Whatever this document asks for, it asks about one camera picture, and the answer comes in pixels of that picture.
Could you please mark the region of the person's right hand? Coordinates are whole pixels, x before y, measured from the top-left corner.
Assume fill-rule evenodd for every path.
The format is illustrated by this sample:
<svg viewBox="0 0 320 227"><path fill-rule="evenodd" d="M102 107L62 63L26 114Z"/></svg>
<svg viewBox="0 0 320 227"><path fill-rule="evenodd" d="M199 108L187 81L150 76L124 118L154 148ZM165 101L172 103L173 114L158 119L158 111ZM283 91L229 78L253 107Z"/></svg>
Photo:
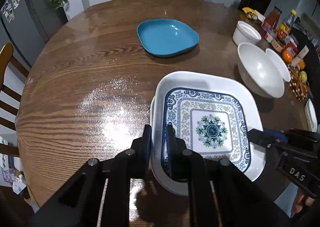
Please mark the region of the person's right hand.
<svg viewBox="0 0 320 227"><path fill-rule="evenodd" d="M298 188L295 200L293 201L291 213L299 213L304 205L311 206L314 203L314 201L315 200L307 196L302 189Z"/></svg>

